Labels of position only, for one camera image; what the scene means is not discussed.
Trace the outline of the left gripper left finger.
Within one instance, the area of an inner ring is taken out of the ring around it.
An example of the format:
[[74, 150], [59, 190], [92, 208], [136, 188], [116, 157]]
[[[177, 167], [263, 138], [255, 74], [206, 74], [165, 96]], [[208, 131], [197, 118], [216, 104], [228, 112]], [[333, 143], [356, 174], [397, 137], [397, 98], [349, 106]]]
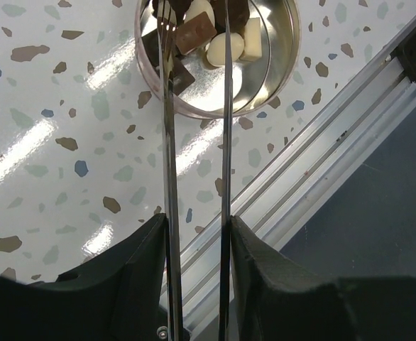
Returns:
[[157, 214], [54, 282], [0, 276], [0, 340], [154, 339], [166, 226]]

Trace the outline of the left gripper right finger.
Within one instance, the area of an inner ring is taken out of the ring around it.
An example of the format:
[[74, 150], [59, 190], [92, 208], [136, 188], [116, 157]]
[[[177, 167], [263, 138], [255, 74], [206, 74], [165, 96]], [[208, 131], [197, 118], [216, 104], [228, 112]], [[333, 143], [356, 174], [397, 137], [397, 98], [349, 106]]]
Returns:
[[416, 340], [416, 277], [326, 279], [231, 219], [240, 340]]

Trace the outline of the dark chocolate piece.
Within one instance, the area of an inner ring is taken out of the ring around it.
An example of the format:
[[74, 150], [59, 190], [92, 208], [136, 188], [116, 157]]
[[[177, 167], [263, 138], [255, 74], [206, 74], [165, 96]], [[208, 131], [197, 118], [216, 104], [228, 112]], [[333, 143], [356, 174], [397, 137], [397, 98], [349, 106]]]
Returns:
[[193, 82], [195, 78], [186, 69], [182, 62], [175, 58], [173, 60], [173, 94], [182, 94]]

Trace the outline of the white square chocolate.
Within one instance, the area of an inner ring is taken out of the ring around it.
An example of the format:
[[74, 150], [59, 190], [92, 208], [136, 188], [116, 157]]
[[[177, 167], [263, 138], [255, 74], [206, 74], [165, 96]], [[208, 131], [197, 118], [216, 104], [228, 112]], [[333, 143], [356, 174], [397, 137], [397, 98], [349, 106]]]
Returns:
[[244, 49], [240, 59], [248, 62], [262, 57], [261, 20], [250, 18], [243, 29]]

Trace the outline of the white oval chocolate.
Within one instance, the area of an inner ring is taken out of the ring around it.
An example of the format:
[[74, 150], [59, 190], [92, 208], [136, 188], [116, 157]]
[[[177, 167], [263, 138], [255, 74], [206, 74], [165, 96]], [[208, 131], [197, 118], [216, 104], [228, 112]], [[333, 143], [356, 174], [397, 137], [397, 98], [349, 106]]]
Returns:
[[[230, 34], [230, 55], [231, 61], [237, 61], [244, 50], [244, 39], [238, 33]], [[226, 64], [226, 34], [221, 33], [215, 36], [207, 49], [207, 61], [214, 67], [225, 66]]]

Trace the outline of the brown rectangular chocolate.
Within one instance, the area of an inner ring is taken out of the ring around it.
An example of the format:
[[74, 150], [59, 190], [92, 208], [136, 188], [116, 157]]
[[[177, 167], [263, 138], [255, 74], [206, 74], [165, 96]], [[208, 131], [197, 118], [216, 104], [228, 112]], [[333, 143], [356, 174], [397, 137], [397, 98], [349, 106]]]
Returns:
[[175, 44], [182, 55], [188, 55], [209, 42], [217, 30], [206, 11], [184, 22], [176, 30]]

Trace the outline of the silver metal tweezers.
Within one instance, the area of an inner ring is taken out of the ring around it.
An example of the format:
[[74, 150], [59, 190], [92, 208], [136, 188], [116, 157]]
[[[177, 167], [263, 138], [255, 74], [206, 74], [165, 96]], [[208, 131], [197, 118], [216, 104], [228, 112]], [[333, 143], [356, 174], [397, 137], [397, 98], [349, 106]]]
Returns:
[[[182, 272], [180, 265], [180, 229], [177, 205], [177, 171], [175, 154], [175, 110], [173, 99], [173, 50], [163, 45], [164, 33], [175, 32], [171, 22], [174, 9], [166, 1], [157, 12], [160, 92], [163, 101], [163, 165], [165, 184], [166, 274], [168, 292], [168, 339], [183, 339]], [[226, 64], [224, 69], [224, 119], [221, 202], [221, 259], [219, 277], [219, 340], [229, 339], [230, 264], [231, 264], [231, 142], [233, 126], [233, 62], [230, 55], [230, 26], [228, 4], [225, 1]]]

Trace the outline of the round white printed chocolate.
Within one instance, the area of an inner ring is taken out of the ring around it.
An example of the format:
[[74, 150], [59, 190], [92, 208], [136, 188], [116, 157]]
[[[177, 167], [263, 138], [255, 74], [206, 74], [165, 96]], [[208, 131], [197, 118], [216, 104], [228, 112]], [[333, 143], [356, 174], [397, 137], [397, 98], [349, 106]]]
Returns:
[[208, 15], [209, 20], [213, 25], [215, 25], [215, 16], [214, 16], [214, 10], [212, 8], [212, 5], [207, 0], [193, 0], [190, 4], [190, 7], [186, 11], [184, 15], [184, 22], [195, 18], [202, 12], [205, 12]]

